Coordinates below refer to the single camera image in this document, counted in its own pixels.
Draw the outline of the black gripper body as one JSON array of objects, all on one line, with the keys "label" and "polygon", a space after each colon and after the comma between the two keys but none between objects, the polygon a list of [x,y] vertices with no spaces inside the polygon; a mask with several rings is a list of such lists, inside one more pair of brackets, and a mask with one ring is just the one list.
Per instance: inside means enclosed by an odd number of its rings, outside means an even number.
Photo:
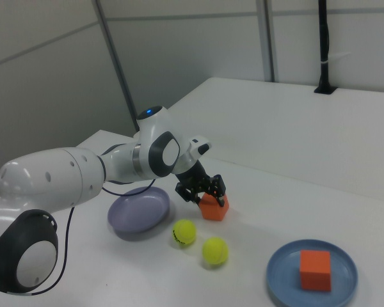
[{"label": "black gripper body", "polygon": [[175,175],[180,183],[188,189],[195,187],[199,193],[209,194],[210,176],[205,172],[204,167],[197,161],[190,169]]}]

